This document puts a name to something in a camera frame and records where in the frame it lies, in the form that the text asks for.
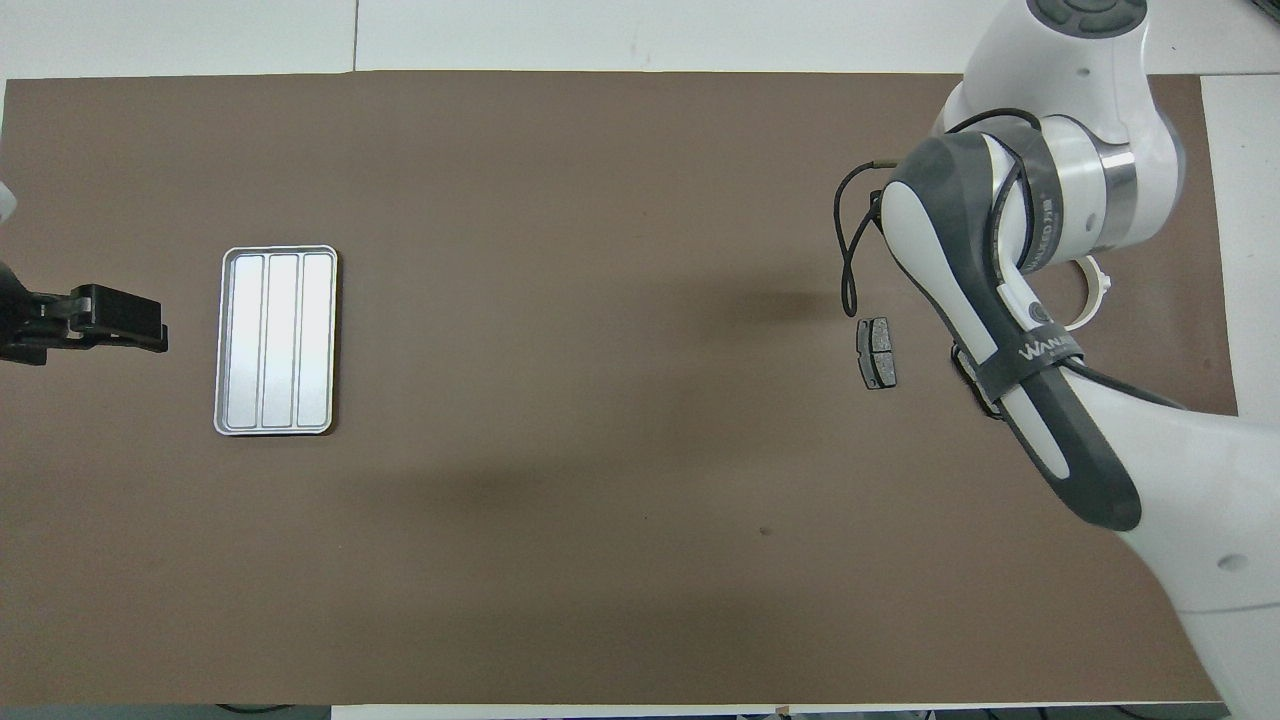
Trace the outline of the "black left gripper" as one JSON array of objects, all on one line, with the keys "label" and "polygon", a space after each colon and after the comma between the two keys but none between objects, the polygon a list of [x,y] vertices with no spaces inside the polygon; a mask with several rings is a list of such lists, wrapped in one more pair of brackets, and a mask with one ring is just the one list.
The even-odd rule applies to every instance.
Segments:
[{"label": "black left gripper", "polygon": [[[100,302],[88,286],[69,295],[35,293],[8,264],[1,265],[1,357],[4,361],[44,365],[52,348],[87,350],[114,345],[119,333],[100,316]],[[131,333],[138,347],[164,354],[168,327],[160,302],[131,300]]]}]

